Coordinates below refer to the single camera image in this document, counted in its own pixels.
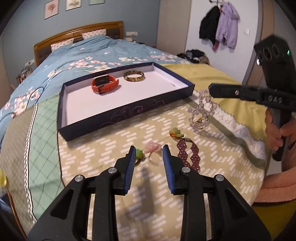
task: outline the bed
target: bed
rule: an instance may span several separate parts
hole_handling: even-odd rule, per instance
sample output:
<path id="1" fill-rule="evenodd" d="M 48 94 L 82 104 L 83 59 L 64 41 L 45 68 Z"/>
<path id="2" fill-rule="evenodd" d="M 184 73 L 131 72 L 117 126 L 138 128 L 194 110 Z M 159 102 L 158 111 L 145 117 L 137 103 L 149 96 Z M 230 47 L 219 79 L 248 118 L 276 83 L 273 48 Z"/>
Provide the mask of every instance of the bed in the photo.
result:
<path id="1" fill-rule="evenodd" d="M 106 29 L 107 35 L 83 40 L 81 34 Z M 51 52 L 51 44 L 74 38 L 74 43 Z M 0 110 L 0 143 L 14 116 L 61 90 L 62 84 L 80 76 L 118 66 L 157 62 L 187 63 L 177 56 L 123 40 L 123 22 L 86 25 L 52 36 L 34 46 L 37 69 L 12 93 Z"/>
<path id="2" fill-rule="evenodd" d="M 175 126 L 200 147 L 202 175 L 223 174 L 250 205 L 260 190 L 269 152 L 263 142 L 265 108 L 240 100 L 215 100 L 220 108 L 210 127 L 194 133 L 187 109 L 197 106 L 198 91 L 212 82 L 236 84 L 236 81 L 209 65 L 186 64 L 177 56 L 122 40 L 122 27 L 122 22 L 84 26 L 36 44 L 38 68 L 1 110 L 1 140 L 5 131 L 6 135 L 0 168 L 6 173 L 6 191 L 13 200 L 15 218 L 24 236 L 75 175 L 98 175 L 114 165 L 130 145 L 144 149 L 148 141 L 154 140 L 168 144 L 172 155 L 177 156 L 176 141 L 168 135 Z M 103 28 L 114 39 L 94 36 L 81 40 L 81 33 Z M 50 53 L 51 44 L 73 37 L 73 44 Z M 193 96 L 70 142 L 58 133 L 57 105 L 64 82 L 108 68 L 152 61 L 165 64 L 193 82 L 196 85 Z M 91 208 L 88 238 L 91 238 Z M 129 194 L 116 198 L 119 238 L 178 240 L 182 208 L 182 198 L 169 194 L 160 153 L 147 155 L 135 169 Z"/>

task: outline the pillow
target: pillow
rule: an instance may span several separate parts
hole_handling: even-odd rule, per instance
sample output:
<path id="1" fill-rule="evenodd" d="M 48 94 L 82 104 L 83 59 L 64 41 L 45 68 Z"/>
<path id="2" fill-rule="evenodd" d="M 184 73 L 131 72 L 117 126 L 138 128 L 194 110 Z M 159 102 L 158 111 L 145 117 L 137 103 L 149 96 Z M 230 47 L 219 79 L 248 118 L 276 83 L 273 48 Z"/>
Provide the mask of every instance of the pillow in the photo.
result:
<path id="1" fill-rule="evenodd" d="M 83 39 L 88 39 L 92 36 L 96 36 L 96 35 L 106 35 L 107 30 L 106 29 L 100 29 L 100 30 L 96 30 L 96 31 L 92 31 L 92 32 L 88 32 L 85 34 L 81 34 Z"/>
<path id="2" fill-rule="evenodd" d="M 59 47 L 64 46 L 64 45 L 73 44 L 73 42 L 74 42 L 74 38 L 71 38 L 71 39 L 68 39 L 68 40 L 63 41 L 63 42 L 59 42 L 59 43 L 56 43 L 56 44 L 52 44 L 52 45 L 50 45 L 50 47 L 51 47 L 52 52 L 53 52 L 53 51 L 55 51 L 56 49 L 58 49 Z"/>

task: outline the blue wall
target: blue wall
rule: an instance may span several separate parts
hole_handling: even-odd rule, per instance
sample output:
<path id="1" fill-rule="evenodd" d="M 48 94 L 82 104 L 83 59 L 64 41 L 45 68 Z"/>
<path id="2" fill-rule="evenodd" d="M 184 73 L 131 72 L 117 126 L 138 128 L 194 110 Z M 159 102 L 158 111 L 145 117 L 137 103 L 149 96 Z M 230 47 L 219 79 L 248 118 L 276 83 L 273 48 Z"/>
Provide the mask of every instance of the blue wall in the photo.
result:
<path id="1" fill-rule="evenodd" d="M 137 41 L 156 45 L 160 0 L 105 0 L 65 11 L 66 0 L 59 0 L 59 13 L 44 20 L 49 0 L 25 0 L 3 32 L 3 56 L 10 83 L 25 64 L 34 58 L 34 44 L 60 32 L 92 23 L 123 21 L 124 34 L 137 31 Z"/>

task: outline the human hand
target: human hand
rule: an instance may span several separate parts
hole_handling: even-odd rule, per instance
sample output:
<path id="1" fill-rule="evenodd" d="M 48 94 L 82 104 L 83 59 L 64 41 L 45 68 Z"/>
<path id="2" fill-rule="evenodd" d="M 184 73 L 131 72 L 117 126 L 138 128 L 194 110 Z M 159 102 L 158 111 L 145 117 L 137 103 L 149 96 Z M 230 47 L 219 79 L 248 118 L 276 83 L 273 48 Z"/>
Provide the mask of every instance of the human hand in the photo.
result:
<path id="1" fill-rule="evenodd" d="M 265 123 L 267 134 L 267 141 L 271 149 L 277 151 L 279 147 L 283 146 L 284 142 L 281 137 L 290 136 L 289 143 L 296 141 L 296 119 L 292 118 L 288 123 L 279 128 L 273 124 L 273 117 L 270 109 L 268 108 L 265 112 Z"/>

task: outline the wall socket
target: wall socket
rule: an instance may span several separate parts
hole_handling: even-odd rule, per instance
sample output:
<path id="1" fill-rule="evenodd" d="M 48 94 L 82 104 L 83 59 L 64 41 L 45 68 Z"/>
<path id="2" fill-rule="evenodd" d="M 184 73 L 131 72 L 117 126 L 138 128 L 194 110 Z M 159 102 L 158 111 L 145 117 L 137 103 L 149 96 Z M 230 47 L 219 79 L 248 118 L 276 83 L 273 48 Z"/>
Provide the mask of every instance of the wall socket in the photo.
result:
<path id="1" fill-rule="evenodd" d="M 33 63 L 35 63 L 35 59 L 32 59 L 28 63 L 26 63 L 26 66 L 31 66 Z"/>
<path id="2" fill-rule="evenodd" d="M 132 35 L 138 36 L 138 32 L 126 32 L 126 36 L 132 36 Z"/>

